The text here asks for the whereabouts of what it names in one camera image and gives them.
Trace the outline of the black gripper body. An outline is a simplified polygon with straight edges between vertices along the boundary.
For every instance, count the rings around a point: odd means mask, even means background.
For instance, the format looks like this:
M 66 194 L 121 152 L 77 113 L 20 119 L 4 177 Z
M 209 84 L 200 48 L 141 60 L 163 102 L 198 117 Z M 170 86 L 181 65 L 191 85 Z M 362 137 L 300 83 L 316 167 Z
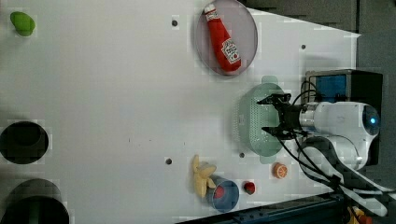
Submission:
M 290 94 L 284 94 L 282 103 L 273 104 L 278 112 L 279 124 L 277 127 L 282 128 L 288 135 L 292 137 L 294 132 L 301 132 L 303 127 L 300 123 L 300 114 L 305 111 L 303 105 L 293 105 L 290 103 Z

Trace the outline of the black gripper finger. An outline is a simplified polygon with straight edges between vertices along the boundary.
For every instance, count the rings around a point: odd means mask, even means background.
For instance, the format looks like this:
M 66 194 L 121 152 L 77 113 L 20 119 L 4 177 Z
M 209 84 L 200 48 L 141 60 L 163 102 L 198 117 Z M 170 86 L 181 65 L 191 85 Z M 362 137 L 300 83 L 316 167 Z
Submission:
M 271 94 L 270 96 L 260 100 L 258 105 L 273 105 L 282 103 L 284 100 L 284 94 Z
M 282 128 L 279 127 L 262 127 L 262 130 L 274 137 L 285 137 L 288 135 Z

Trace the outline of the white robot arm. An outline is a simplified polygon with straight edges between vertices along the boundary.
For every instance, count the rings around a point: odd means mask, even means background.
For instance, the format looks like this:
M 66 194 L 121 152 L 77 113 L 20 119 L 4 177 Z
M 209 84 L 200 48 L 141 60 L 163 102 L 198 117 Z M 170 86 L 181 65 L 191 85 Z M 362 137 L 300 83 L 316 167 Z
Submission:
M 294 157 L 313 181 L 345 195 L 368 213 L 384 217 L 395 190 L 382 187 L 359 173 L 380 131 L 376 109 L 358 102 L 310 102 L 296 105 L 287 93 L 271 94 L 258 105 L 276 110 L 278 124 L 262 129 L 279 142 L 295 141 Z

